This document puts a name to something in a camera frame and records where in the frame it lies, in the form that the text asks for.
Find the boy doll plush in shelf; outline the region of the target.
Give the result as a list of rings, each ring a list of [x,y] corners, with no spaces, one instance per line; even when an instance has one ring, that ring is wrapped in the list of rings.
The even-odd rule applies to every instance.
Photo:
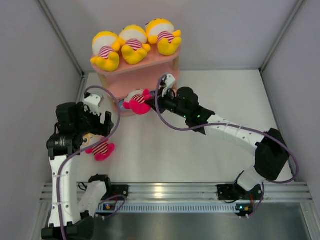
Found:
[[[120,107],[121,111],[127,112],[127,111],[130,110],[130,107],[129,107],[128,103],[125,102],[124,99],[120,100],[118,103],[119,103],[119,107]]]

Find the yellow frog plush toy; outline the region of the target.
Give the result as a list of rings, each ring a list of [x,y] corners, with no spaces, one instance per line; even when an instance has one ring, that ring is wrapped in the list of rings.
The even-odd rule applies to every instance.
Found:
[[[175,30],[174,25],[167,19],[156,18],[145,25],[147,40],[156,45],[158,52],[163,56],[176,53],[182,43],[181,30]]]

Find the aluminium front rail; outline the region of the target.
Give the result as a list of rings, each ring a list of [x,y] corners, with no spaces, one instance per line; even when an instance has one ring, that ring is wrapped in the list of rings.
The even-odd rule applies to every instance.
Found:
[[[127,199],[137,202],[218,202],[219,194],[216,182],[191,183],[127,183]],[[264,200],[269,203],[300,203],[313,200],[310,189],[305,182],[288,184],[264,183]]]

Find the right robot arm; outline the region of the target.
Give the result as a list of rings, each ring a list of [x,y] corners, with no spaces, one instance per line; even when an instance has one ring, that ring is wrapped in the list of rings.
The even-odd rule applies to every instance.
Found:
[[[177,92],[168,90],[146,103],[158,114],[169,111],[184,118],[194,132],[222,138],[254,156],[254,164],[238,176],[232,187],[240,199],[250,195],[256,185],[276,181],[290,157],[279,130],[258,131],[230,122],[201,106],[199,97],[189,87]]]

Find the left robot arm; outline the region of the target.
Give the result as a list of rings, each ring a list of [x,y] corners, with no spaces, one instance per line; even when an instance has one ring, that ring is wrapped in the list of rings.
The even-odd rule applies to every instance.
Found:
[[[88,180],[81,199],[77,195],[77,169],[84,149],[84,136],[103,140],[112,133],[112,114],[101,113],[99,103],[68,102],[55,111],[57,123],[48,139],[52,173],[52,204],[48,225],[41,230],[44,240],[90,240],[94,235],[94,215],[102,200],[109,199],[113,187],[108,175],[96,174]]]

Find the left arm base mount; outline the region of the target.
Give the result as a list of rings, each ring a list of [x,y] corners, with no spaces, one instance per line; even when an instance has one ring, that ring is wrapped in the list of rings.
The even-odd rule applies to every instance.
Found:
[[[106,188],[106,193],[101,198],[102,201],[114,197],[116,195],[123,195],[127,197],[129,194],[129,185],[127,184],[112,184]]]

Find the white pink bear plush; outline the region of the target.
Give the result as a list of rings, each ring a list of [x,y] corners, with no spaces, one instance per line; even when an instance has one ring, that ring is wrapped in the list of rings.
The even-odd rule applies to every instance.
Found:
[[[130,92],[124,99],[130,110],[136,115],[145,115],[150,110],[151,107],[146,104],[146,101],[151,99],[153,95],[148,89],[136,89]]]
[[[88,146],[91,146],[99,141],[101,141],[104,137],[101,135],[95,135],[92,133],[88,133],[85,136],[83,136],[83,143],[82,148],[87,148]],[[102,143],[88,148],[84,152],[87,155],[93,155],[94,159],[97,162],[101,162],[106,160],[116,149],[116,145],[114,143],[109,143],[109,140],[106,139]]]

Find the pink three-tier shelf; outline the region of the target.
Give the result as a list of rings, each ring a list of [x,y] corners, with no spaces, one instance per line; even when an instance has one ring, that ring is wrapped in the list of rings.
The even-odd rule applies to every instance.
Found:
[[[166,73],[172,74],[178,80],[180,50],[179,48],[171,56],[164,56],[159,54],[157,47],[153,45],[148,55],[138,64],[129,65],[121,57],[116,71],[104,71],[95,64],[92,64],[92,67],[102,86],[121,101],[135,89],[155,91],[159,78]]]

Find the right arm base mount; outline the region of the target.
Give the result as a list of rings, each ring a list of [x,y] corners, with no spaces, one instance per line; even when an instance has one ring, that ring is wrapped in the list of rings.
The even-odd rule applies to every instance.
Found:
[[[217,195],[220,201],[259,201],[262,198],[262,187],[258,184],[252,190],[246,191],[238,184],[218,184]]]

